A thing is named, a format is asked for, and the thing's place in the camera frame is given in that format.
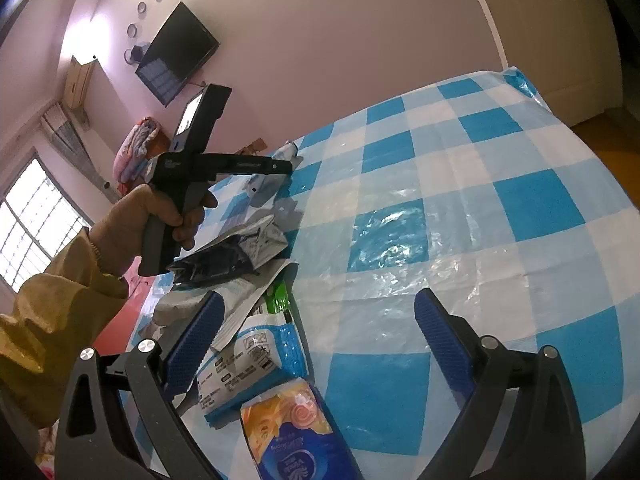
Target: blue textured pad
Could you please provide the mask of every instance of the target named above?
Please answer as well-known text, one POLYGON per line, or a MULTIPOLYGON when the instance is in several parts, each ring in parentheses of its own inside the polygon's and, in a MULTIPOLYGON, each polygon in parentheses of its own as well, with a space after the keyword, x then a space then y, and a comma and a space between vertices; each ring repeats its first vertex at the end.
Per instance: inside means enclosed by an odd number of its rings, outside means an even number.
POLYGON ((194 316, 166 360, 164 393, 167 399, 187 391, 224 319, 225 302, 222 296, 214 292, 194 316))
POLYGON ((415 320, 431 347, 431 352, 440 365, 449 387, 468 399, 475 388, 471 357, 445 318, 448 314, 440 308, 437 298, 429 289, 423 289, 416 294, 415 320))

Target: folded blanket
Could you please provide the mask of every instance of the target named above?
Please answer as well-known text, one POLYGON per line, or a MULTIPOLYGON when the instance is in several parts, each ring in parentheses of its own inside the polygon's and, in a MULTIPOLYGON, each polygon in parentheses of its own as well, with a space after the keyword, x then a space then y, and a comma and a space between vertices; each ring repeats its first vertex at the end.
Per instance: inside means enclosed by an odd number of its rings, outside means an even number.
POLYGON ((130 131, 113 161, 113 178, 118 182, 118 190, 127 194, 140 181, 138 178, 146 169, 147 147, 160 132, 160 124, 153 117, 145 117, 130 131))

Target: curtain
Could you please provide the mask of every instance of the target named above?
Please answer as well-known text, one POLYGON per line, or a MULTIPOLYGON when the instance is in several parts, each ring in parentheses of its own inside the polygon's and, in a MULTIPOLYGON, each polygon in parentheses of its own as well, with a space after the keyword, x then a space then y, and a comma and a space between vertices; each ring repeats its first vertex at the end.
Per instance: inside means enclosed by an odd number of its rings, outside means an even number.
POLYGON ((40 118, 40 123, 55 150, 115 204, 120 199, 119 193, 111 189, 110 184, 96 171, 82 139, 60 104, 49 108, 40 118))

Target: yellow jacket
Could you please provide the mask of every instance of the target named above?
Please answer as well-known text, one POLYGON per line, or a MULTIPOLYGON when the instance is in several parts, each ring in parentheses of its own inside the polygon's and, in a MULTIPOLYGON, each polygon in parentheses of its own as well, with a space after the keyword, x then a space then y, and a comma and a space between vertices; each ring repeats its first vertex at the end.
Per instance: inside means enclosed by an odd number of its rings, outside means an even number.
POLYGON ((36 427, 56 421, 80 351, 127 295, 124 280, 100 271, 82 230, 42 274, 24 282, 13 313, 0 314, 0 383, 36 427))

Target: table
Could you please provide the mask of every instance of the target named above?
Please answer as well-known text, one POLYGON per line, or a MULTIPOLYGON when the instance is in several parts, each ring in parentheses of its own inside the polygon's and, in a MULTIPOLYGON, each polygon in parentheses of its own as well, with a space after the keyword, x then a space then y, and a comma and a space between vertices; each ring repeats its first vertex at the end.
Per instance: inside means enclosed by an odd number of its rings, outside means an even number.
MULTIPOLYGON (((480 335, 559 349, 597 472, 640 412, 640 215, 525 76, 426 86, 297 144, 261 209, 298 263, 312 377, 364 478, 415 479, 458 414, 414 320, 425 286, 480 335)), ((213 187, 197 247, 256 214, 244 179, 213 187)), ((158 277, 139 326, 170 283, 158 277)), ((209 428, 195 406, 183 421, 228 478, 257 478, 237 420, 209 428)))

